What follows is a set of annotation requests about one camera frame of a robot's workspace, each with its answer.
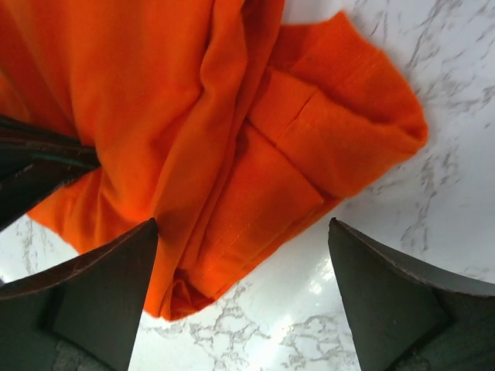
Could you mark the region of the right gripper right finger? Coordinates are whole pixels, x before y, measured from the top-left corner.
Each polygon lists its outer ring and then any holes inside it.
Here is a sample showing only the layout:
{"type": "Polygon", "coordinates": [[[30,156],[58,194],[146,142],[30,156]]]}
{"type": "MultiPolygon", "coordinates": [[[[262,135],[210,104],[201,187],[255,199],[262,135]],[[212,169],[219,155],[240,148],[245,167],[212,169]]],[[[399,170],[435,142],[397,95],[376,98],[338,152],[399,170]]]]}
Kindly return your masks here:
{"type": "Polygon", "coordinates": [[[362,370],[492,370],[494,286],[331,219],[329,254],[362,370]]]}

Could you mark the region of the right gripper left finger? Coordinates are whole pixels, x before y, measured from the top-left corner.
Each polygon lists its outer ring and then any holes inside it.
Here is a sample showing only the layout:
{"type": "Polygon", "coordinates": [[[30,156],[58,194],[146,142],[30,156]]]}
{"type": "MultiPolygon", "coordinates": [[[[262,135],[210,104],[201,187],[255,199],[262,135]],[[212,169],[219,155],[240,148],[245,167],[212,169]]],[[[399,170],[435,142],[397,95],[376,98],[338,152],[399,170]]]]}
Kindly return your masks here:
{"type": "Polygon", "coordinates": [[[158,243],[154,219],[1,286],[3,370],[126,370],[158,243]]]}

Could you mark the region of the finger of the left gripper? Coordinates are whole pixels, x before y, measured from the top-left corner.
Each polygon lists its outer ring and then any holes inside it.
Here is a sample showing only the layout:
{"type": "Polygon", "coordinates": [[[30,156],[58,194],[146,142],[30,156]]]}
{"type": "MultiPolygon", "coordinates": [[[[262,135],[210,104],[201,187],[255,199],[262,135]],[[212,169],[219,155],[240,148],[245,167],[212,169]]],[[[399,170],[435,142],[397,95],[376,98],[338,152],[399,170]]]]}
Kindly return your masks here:
{"type": "Polygon", "coordinates": [[[76,138],[1,116],[1,229],[101,166],[76,138]]]}

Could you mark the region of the orange t shirt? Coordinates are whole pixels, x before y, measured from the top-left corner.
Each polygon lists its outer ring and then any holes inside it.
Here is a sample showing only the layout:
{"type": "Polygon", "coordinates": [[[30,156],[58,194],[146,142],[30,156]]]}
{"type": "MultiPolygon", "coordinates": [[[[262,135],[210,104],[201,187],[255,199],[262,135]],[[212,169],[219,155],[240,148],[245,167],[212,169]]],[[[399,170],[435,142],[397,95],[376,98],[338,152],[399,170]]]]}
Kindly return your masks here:
{"type": "Polygon", "coordinates": [[[343,12],[281,1],[3,1],[1,112],[100,167],[29,215],[86,253],[154,218],[145,310],[214,303],[428,139],[413,90],[343,12]]]}

